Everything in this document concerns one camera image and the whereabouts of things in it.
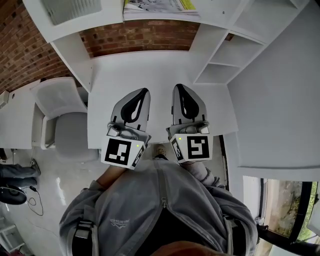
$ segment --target paper stack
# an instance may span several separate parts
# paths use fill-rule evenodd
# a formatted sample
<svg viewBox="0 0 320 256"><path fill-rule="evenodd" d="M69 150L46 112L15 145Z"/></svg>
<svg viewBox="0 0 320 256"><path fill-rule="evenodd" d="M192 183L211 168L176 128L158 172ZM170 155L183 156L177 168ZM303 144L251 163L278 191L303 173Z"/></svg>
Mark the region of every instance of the paper stack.
<svg viewBox="0 0 320 256"><path fill-rule="evenodd" d="M191 0L125 0L124 20L177 19L198 21L200 16Z"/></svg>

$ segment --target person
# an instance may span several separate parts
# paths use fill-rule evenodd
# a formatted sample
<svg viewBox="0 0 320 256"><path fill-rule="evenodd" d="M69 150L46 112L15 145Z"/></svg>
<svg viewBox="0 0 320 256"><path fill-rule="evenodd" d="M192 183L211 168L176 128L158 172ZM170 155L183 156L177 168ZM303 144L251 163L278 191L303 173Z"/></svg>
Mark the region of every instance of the person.
<svg viewBox="0 0 320 256"><path fill-rule="evenodd" d="M258 240L249 209L218 177L202 162L169 161L163 146L135 170L110 166L59 225L68 256L251 256Z"/></svg>
<svg viewBox="0 0 320 256"><path fill-rule="evenodd" d="M22 167L20 164L0 164L0 183L18 188L26 188L37 185L36 177L41 171L35 159L30 161L30 167Z"/></svg>

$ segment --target white desk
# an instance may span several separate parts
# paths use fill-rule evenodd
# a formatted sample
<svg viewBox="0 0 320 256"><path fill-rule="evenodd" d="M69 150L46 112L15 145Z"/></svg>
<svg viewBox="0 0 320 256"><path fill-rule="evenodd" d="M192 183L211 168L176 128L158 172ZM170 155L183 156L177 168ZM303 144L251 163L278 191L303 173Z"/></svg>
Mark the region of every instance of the white desk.
<svg viewBox="0 0 320 256"><path fill-rule="evenodd" d="M225 84L192 85L184 51L140 51L92 59L92 90L88 99L88 147L101 148L102 137L115 104L126 94L147 88L151 94L146 132L151 143L167 142L166 128L172 124L172 92L176 84L193 89L205 102L210 132L227 134L238 130L234 108Z"/></svg>
<svg viewBox="0 0 320 256"><path fill-rule="evenodd" d="M8 104L0 109L0 148L31 149L40 141L44 115L30 93L39 83L34 81L10 92Z"/></svg>

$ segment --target white wall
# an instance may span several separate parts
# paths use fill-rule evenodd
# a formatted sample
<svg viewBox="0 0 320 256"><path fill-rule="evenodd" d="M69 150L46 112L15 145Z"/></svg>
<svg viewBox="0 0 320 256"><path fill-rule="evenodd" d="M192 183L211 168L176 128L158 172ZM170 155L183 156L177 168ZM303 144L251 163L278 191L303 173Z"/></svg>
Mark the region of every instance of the white wall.
<svg viewBox="0 0 320 256"><path fill-rule="evenodd" d="M320 8L311 0L229 83L239 128L238 166L276 169L275 179L281 168L320 166L319 32Z"/></svg>
<svg viewBox="0 0 320 256"><path fill-rule="evenodd" d="M243 203L254 219L259 216L260 193L260 178L243 176Z"/></svg>

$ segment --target gray sweatshirt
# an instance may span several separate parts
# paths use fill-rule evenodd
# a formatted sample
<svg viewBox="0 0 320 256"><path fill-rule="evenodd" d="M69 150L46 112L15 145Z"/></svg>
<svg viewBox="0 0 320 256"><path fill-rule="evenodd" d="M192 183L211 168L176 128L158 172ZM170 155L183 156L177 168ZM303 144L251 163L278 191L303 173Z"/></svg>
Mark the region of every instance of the gray sweatshirt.
<svg viewBox="0 0 320 256"><path fill-rule="evenodd" d="M127 170L107 190L93 181L62 216L63 253L69 255L67 248L71 247L77 224L84 219L97 227L100 256L132 256L167 208L218 252L233 254L233 227L235 221L241 223L246 241L243 255L253 255L258 232L249 209L210 171L204 178L193 172L194 176L168 160L145 160L134 171Z"/></svg>

